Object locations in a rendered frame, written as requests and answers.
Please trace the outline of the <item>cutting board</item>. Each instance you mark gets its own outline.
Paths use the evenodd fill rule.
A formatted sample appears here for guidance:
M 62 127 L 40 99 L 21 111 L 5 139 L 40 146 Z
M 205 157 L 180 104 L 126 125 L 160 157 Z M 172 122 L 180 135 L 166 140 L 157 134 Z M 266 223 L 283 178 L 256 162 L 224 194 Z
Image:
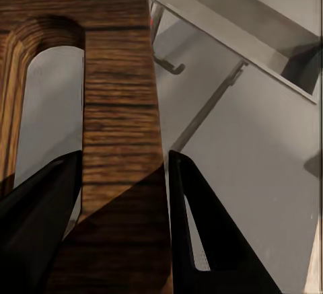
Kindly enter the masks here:
M 81 211 L 43 294 L 174 294 L 149 0 L 0 0 L 0 198 L 28 66 L 84 50 Z

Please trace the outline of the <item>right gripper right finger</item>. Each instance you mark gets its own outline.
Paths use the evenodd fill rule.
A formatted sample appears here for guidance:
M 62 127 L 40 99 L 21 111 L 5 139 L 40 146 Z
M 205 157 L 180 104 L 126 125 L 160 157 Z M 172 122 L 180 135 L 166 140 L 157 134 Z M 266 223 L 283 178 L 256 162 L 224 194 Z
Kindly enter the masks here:
M 174 294 L 282 294 L 193 160 L 169 151 Z M 195 267 L 186 195 L 211 271 Z

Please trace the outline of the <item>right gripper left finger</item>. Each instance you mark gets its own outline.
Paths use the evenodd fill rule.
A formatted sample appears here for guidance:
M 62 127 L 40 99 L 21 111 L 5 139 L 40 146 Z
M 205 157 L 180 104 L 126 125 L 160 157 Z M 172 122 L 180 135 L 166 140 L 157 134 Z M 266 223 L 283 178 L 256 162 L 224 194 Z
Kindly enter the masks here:
M 82 150 L 0 198 L 0 294 L 43 294 L 81 189 Z

